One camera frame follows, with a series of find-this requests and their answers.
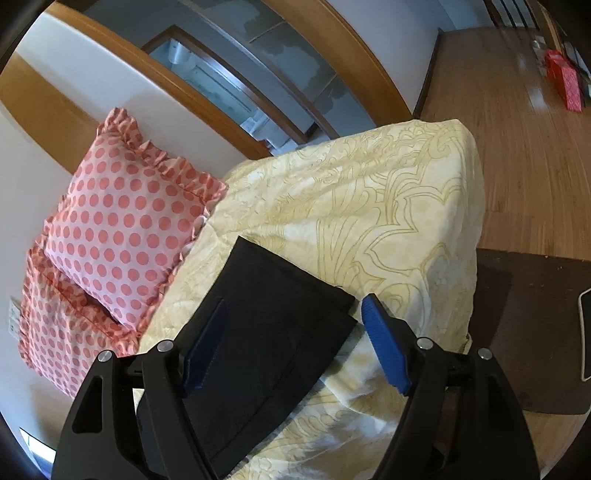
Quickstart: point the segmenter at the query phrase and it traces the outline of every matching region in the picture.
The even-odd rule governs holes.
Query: wooden floor
[[[530,42],[525,30],[444,34],[421,119],[457,118],[476,139],[480,247],[591,260],[591,109],[566,111]],[[545,475],[587,416],[525,416]]]

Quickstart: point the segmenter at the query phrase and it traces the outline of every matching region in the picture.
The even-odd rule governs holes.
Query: pink polka dot pillow
[[[18,349],[30,368],[73,398],[101,350],[135,355],[138,335],[58,270],[44,241],[41,235],[27,255]]]
[[[169,275],[227,186],[144,142],[116,108],[50,222],[46,254],[113,318],[143,332]]]

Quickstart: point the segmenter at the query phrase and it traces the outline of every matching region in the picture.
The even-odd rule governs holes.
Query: red bag
[[[558,50],[548,50],[546,62],[548,63],[548,78],[554,83],[566,108],[571,112],[581,113],[583,105],[577,71]]]

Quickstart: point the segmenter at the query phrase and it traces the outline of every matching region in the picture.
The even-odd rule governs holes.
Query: wooden door frame
[[[150,54],[167,40],[174,39],[189,49],[197,57],[204,60],[216,73],[219,73],[237,90],[244,93],[250,100],[259,107],[279,128],[281,128],[298,145],[305,144],[309,138],[302,132],[289,117],[275,106],[259,89],[249,82],[232,65],[226,62],[213,50],[206,47],[194,36],[184,31],[178,25],[172,25],[163,32],[160,32],[143,47],[146,53]]]

